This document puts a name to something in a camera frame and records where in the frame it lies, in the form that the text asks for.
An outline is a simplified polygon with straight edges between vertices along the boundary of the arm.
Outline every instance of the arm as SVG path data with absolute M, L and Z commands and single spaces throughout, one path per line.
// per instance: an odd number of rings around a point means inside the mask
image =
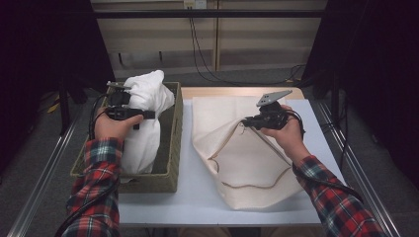
M 289 117 L 287 125 L 281 130 L 262 128 L 261 131 L 274 137 L 293 160 L 297 180 L 310 196 L 327 236 L 385 236 L 372 214 L 354 196 L 306 178 L 342 185 L 309 153 L 302 142 L 295 118 Z
M 76 215 L 62 236 L 120 236 L 118 192 L 112 187 L 119 184 L 124 138 L 143 117 L 116 121 L 102 114 L 103 110 L 99 109 L 95 125 L 97 139 L 86 142 L 87 168 L 75 181 L 67 202 L 68 214 L 80 215 Z M 94 204 L 80 210 L 92 200 Z

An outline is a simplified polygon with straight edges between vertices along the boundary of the hand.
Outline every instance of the hand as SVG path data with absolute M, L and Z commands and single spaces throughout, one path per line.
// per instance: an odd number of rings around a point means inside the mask
M 282 108 L 285 110 L 292 109 L 289 106 L 282 106 Z M 299 166 L 300 160 L 310 155 L 302 142 L 298 120 L 294 117 L 289 117 L 287 124 L 281 130 L 263 127 L 261 131 L 265 135 L 274 137 L 296 166 Z
M 144 120 L 143 116 L 135 116 L 125 120 L 113 120 L 105 113 L 105 108 L 98 110 L 98 119 L 95 124 L 96 139 L 115 137 L 124 140 L 129 130 L 135 124 L 139 124 Z

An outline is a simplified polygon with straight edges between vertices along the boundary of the white towel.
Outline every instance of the white towel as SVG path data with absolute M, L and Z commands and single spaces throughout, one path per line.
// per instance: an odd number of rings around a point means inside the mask
M 156 70 L 149 74 L 130 77 L 125 86 L 131 87 L 128 106 L 133 109 L 155 111 L 156 119 L 145 119 L 139 129 L 132 129 L 125 141 L 122 160 L 126 174 L 150 173 L 160 145 L 160 122 L 162 112 L 175 104 L 173 93 L 163 85 L 164 73 Z

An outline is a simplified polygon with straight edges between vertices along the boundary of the canvas bag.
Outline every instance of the canvas bag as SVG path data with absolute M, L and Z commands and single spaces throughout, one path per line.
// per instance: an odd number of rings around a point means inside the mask
M 241 121 L 259 114 L 256 97 L 195 97 L 193 145 L 215 180 L 217 190 L 233 209 L 261 209 L 302 190 L 292 161 L 287 161 Z

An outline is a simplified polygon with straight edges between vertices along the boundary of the person's right hand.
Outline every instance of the person's right hand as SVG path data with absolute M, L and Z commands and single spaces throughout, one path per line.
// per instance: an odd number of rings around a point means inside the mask
M 282 105 L 282 108 L 284 110 L 292 109 L 291 107 L 284 105 Z M 302 142 L 298 120 L 294 117 L 289 117 L 287 124 L 281 130 L 263 127 L 261 128 L 261 131 L 265 135 L 274 137 L 296 166 L 299 166 L 300 160 L 310 155 Z

